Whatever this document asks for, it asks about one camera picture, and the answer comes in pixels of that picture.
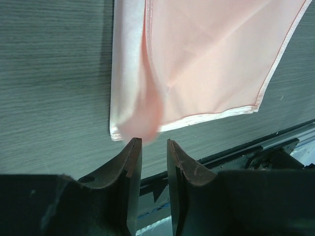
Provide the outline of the pink satin napkin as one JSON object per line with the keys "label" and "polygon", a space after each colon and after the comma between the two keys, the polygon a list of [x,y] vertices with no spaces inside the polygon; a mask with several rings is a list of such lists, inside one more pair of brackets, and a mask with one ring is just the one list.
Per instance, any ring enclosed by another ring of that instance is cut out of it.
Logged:
{"label": "pink satin napkin", "polygon": [[309,0],[117,0],[113,141],[259,110]]}

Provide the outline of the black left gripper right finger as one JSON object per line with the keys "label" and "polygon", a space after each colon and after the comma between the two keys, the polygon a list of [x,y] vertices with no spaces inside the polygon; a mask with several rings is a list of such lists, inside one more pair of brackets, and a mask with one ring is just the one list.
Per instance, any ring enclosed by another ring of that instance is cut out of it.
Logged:
{"label": "black left gripper right finger", "polygon": [[174,141],[167,172],[175,236],[312,236],[315,166],[214,172]]}

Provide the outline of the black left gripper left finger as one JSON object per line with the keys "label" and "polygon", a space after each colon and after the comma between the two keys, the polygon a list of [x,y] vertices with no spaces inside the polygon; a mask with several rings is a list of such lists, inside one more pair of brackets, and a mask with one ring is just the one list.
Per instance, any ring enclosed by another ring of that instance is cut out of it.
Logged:
{"label": "black left gripper left finger", "polygon": [[3,236],[133,236],[142,141],[133,138],[107,163],[74,180],[67,175],[1,175]]}

